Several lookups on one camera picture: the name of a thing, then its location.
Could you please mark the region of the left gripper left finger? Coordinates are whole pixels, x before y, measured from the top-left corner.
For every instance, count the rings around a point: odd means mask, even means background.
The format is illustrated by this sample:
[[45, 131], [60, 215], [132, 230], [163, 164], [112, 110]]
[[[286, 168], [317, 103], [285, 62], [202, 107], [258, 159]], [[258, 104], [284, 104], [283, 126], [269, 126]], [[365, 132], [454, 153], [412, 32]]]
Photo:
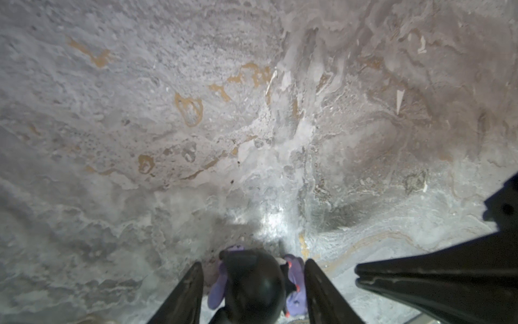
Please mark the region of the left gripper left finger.
[[203, 289], [202, 264], [197, 261], [189, 268], [147, 324], [199, 323]]

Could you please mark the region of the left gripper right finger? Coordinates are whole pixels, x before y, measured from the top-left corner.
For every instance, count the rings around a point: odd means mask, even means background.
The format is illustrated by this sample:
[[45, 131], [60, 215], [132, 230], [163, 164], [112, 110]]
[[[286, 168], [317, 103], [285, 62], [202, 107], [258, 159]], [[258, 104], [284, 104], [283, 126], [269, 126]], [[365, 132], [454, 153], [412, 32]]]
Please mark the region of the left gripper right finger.
[[313, 259], [306, 261], [304, 282], [311, 324], [364, 324]]

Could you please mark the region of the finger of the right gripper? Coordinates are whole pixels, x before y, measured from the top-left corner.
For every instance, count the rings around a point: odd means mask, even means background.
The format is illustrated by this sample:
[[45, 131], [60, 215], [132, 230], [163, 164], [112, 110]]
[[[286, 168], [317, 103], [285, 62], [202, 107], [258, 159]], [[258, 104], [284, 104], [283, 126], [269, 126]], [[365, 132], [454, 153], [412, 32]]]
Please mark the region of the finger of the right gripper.
[[498, 231], [426, 255], [362, 263], [359, 288], [442, 323], [517, 322], [517, 176], [484, 202]]

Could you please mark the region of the black purple figure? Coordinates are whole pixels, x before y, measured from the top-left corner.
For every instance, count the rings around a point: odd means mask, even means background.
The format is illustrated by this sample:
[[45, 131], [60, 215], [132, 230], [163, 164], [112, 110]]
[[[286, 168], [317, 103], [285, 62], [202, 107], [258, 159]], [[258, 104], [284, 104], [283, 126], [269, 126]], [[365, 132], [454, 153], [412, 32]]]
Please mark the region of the black purple figure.
[[305, 262], [287, 254], [234, 245], [219, 253], [218, 278], [207, 299], [211, 323], [276, 323], [308, 314]]

